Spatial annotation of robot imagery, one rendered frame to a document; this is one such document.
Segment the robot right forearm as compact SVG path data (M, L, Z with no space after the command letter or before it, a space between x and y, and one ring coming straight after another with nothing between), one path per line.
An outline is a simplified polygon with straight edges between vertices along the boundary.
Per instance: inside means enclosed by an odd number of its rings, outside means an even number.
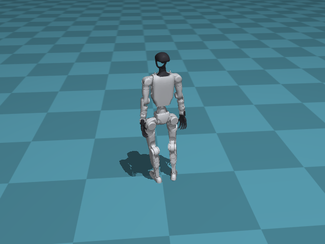
M182 97L181 99L177 99L177 103L178 103L179 114L183 115L183 112L185 111L184 97Z

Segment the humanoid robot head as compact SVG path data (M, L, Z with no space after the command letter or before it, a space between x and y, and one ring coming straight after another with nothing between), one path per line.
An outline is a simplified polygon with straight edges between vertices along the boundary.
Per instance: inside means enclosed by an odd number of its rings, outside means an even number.
M169 76L169 73L166 72L166 63L169 61L170 58L168 54L165 52L159 52L158 54L155 55L155 63L156 66L159 68L159 73L157 74L157 76L159 77ZM159 67L157 62L161 62L162 64L164 63L164 65Z

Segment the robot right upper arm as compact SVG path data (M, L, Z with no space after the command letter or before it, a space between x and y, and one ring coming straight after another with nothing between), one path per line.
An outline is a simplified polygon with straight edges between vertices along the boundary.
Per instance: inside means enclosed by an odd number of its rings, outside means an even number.
M182 77L177 73L173 73L173 75L175 77L175 89L176 89L176 92L174 93L174 95L175 95L176 99L181 99L183 97L183 95L182 95Z

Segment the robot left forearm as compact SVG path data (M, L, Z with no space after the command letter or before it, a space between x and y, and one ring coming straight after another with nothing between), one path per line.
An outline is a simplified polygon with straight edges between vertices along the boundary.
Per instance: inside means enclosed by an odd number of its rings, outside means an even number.
M144 122L146 122L146 116L147 116L148 106L147 105L143 105L143 98L141 98L140 102L141 102L141 106L140 106L140 108L141 108L141 111L140 111L140 117L141 117L140 118L140 122L141 122L142 119L144 120Z

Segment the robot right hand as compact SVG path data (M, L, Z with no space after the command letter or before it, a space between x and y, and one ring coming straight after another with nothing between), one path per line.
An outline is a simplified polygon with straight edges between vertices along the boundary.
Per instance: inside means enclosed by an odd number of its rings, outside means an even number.
M179 116L180 116L179 119L178 119L178 122L180 121L179 128L180 128L180 126L182 124L181 129L182 129L182 127L183 127L183 129L186 129L187 123L186 123L186 118L185 118L185 111L183 112L183 115L179 115Z

